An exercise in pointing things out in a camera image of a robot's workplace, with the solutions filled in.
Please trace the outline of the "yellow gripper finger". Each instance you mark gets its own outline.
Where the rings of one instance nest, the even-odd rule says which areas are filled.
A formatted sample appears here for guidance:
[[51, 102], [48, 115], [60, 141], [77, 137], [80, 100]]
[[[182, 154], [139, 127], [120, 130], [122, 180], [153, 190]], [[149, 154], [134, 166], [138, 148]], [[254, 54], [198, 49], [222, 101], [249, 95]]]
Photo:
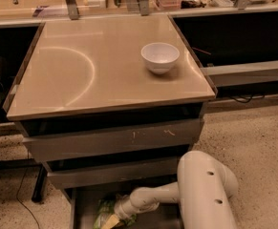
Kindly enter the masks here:
[[104, 223], [101, 225], [101, 229], [113, 229], [119, 223], [119, 217], [116, 214], [111, 214], [104, 220]]

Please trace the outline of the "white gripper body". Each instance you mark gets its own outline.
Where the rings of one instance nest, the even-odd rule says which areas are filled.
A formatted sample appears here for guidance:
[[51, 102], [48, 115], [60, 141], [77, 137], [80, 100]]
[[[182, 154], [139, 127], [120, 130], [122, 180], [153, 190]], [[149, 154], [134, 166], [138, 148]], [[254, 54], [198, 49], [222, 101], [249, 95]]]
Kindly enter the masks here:
[[139, 209], [131, 203], [129, 196], [118, 197], [114, 205], [114, 212], [120, 219], [130, 219], [138, 211]]

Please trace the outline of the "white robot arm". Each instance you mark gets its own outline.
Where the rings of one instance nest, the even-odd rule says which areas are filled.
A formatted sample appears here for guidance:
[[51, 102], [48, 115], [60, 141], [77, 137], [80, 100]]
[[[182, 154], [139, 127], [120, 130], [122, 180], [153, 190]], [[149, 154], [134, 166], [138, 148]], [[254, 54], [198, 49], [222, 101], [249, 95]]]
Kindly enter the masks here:
[[156, 210], [162, 203], [180, 205], [184, 229], [237, 229], [228, 199], [238, 192], [234, 173], [202, 151], [183, 155], [175, 182], [139, 187], [114, 203], [101, 229], [113, 229], [133, 215]]

